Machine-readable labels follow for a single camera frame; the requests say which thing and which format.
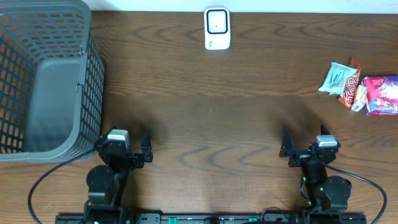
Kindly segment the red purple pad package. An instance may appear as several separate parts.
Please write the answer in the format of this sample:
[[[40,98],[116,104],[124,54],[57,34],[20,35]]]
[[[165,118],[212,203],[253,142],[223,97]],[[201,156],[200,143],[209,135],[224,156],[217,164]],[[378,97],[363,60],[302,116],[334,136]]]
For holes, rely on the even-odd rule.
[[[365,77],[361,84],[367,88],[368,116],[397,114],[397,76]]]

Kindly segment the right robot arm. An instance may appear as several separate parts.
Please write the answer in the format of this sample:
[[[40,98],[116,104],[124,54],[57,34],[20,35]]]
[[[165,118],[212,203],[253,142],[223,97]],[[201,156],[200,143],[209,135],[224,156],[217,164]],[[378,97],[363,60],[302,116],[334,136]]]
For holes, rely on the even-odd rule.
[[[279,156],[289,158],[289,167],[302,170],[301,194],[309,208],[297,215],[299,223],[342,223],[342,213],[348,208],[351,182],[338,176],[329,176],[326,166],[336,159],[341,144],[321,125],[321,134],[308,149],[294,148],[289,130],[284,128]]]

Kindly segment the teal snack wrapper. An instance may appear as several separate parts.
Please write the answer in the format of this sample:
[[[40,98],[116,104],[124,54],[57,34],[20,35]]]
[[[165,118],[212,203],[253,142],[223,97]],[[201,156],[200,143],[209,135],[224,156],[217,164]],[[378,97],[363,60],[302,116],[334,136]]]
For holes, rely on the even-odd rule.
[[[341,95],[348,78],[354,75],[356,71],[355,68],[332,62],[325,81],[318,91],[328,92],[329,95]]]

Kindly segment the orange brown snack bag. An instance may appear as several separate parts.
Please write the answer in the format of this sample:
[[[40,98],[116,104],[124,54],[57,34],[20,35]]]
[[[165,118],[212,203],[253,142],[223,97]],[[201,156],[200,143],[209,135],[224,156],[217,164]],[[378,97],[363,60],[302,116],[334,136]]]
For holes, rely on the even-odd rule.
[[[351,108],[353,101],[354,101],[356,89],[357,89],[357,86],[359,83],[361,69],[363,68],[363,66],[361,63],[359,63],[353,57],[351,57],[350,63],[348,66],[350,68],[355,69],[356,72],[347,79],[347,81],[345,83],[345,87],[344,87],[340,97],[338,98],[338,101],[341,104],[345,105],[347,108]]]

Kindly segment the orange tissue pack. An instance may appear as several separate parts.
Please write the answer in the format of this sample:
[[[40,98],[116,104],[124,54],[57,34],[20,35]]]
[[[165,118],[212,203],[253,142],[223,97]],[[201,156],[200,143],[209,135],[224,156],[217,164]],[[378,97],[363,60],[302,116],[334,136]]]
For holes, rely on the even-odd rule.
[[[354,100],[351,105],[351,111],[359,112],[367,102],[367,87],[359,85],[354,94]]]

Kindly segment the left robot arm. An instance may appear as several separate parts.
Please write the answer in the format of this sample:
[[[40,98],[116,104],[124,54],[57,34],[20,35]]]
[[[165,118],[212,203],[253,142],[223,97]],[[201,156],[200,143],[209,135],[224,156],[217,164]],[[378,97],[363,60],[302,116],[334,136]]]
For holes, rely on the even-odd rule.
[[[141,152],[129,151],[129,133],[112,129],[101,136],[94,145],[103,165],[96,166],[86,176],[88,201],[85,204],[83,223],[135,223],[130,209],[121,205],[121,199],[130,172],[153,161],[150,131],[144,134]]]

